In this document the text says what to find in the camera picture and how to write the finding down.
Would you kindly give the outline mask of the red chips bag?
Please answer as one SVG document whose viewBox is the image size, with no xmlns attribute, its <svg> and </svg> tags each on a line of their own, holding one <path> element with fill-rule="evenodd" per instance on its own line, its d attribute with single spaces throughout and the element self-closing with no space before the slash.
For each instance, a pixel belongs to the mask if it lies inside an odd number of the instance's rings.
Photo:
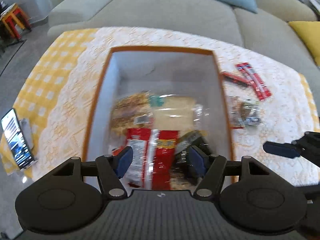
<svg viewBox="0 0 320 240">
<path fill-rule="evenodd" d="M 126 146 L 133 150 L 125 181 L 132 188 L 170 190 L 170 170 L 180 132 L 149 128 L 129 128 Z"/>
</svg>

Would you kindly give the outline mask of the yellow checkered lace tablecloth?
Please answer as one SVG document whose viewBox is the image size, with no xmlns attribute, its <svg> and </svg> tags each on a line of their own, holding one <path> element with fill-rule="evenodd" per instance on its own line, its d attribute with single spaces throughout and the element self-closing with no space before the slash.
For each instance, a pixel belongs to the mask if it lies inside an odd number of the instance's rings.
<svg viewBox="0 0 320 240">
<path fill-rule="evenodd" d="M 37 164 L 26 174 L 37 180 L 72 156 L 85 157 L 89 120 L 110 51 L 133 46 L 150 49 L 208 50 L 219 70 L 235 72 L 247 62 L 272 95 L 261 102 L 263 124 L 250 134 L 232 133 L 233 157 L 250 154 L 293 185 L 319 182 L 319 168 L 304 158 L 266 154 L 264 140 L 291 141 L 305 131 L 319 131 L 319 118 L 306 78 L 292 68 L 251 50 L 179 31 L 142 27 L 104 27 L 61 34 L 29 74 L 14 103 L 31 123 Z"/>
</svg>

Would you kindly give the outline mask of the dark nut snack bag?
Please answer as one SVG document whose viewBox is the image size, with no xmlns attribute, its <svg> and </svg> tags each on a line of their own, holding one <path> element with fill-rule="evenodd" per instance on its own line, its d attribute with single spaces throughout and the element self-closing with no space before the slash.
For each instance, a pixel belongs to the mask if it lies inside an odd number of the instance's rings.
<svg viewBox="0 0 320 240">
<path fill-rule="evenodd" d="M 228 96 L 227 106 L 231 129 L 243 129 L 261 124 L 260 108 L 256 101 L 243 100 L 239 96 Z"/>
</svg>

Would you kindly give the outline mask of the waffle biscuit clear pack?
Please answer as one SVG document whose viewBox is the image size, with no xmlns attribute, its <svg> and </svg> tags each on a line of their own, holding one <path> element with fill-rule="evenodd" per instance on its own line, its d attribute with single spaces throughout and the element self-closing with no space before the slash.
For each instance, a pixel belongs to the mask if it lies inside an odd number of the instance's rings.
<svg viewBox="0 0 320 240">
<path fill-rule="evenodd" d="M 111 112 L 110 130 L 125 135 L 128 128 L 152 128 L 153 113 L 150 93 L 135 93 L 116 101 Z"/>
</svg>

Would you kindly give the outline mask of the red blue snack stick pack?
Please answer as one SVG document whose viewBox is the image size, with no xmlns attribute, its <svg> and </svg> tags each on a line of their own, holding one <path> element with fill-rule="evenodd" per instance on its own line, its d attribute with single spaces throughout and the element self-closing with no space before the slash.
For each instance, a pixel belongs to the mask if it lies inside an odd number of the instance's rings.
<svg viewBox="0 0 320 240">
<path fill-rule="evenodd" d="M 238 71 L 245 77 L 245 79 L 250 83 L 260 101 L 263 101 L 272 96 L 271 91 L 265 85 L 260 75 L 249 63 L 239 63 L 235 66 Z"/>
</svg>

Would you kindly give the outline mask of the smartphone on stand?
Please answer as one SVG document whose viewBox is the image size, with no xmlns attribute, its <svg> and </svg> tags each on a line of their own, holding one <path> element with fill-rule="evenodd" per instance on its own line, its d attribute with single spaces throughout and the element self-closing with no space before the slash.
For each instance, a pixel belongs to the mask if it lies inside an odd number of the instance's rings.
<svg viewBox="0 0 320 240">
<path fill-rule="evenodd" d="M 1 127 L 15 163 L 20 170 L 26 170 L 37 159 L 32 154 L 34 148 L 33 133 L 28 119 L 18 119 L 14 108 L 1 118 Z"/>
</svg>

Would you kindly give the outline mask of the orange-rimmed white cardboard box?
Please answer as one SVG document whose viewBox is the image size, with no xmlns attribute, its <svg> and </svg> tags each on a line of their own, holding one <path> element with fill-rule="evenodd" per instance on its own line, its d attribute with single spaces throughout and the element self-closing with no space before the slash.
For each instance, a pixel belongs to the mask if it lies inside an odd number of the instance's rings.
<svg viewBox="0 0 320 240">
<path fill-rule="evenodd" d="M 119 47 L 108 53 L 98 86 L 89 129 L 88 161 L 126 147 L 127 132 L 116 135 L 110 130 L 111 112 L 117 100 L 143 91 L 150 95 L 189 96 L 203 105 L 207 134 L 195 130 L 179 135 L 170 170 L 171 189 L 192 187 L 200 181 L 189 160 L 190 145 L 195 144 L 209 155 L 231 157 L 226 98 L 214 53 L 177 47 Z"/>
</svg>

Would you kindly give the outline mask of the yellow cushion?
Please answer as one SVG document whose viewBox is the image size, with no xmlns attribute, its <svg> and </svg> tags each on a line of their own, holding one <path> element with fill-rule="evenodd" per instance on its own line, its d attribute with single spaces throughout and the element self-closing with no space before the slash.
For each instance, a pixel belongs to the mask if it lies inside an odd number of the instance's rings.
<svg viewBox="0 0 320 240">
<path fill-rule="evenodd" d="M 289 26 L 303 41 L 315 64 L 319 67 L 320 59 L 320 22 L 319 21 L 292 21 Z"/>
</svg>

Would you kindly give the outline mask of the beige sofa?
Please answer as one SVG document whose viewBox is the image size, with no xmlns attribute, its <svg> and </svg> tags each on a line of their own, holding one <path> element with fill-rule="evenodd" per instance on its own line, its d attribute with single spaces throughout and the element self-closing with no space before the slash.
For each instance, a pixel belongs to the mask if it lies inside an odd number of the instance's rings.
<svg viewBox="0 0 320 240">
<path fill-rule="evenodd" d="M 292 21 L 315 21 L 299 0 L 256 0 L 249 12 L 217 0 L 64 0 L 49 14 L 50 39 L 65 31 L 148 27 L 210 37 L 255 51 L 303 74 L 319 102 L 319 67 Z"/>
</svg>

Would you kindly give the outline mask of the red yellow stacked stools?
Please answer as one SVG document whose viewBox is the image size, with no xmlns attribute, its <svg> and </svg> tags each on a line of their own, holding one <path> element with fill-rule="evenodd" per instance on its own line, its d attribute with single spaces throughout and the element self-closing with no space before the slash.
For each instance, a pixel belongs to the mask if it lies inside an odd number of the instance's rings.
<svg viewBox="0 0 320 240">
<path fill-rule="evenodd" d="M 17 3 L 12 4 L 1 13 L 1 22 L 9 31 L 10 35 L 17 41 L 20 41 L 21 36 L 16 29 L 16 26 L 21 30 L 27 29 L 30 32 L 32 31 L 29 17 Z"/>
</svg>

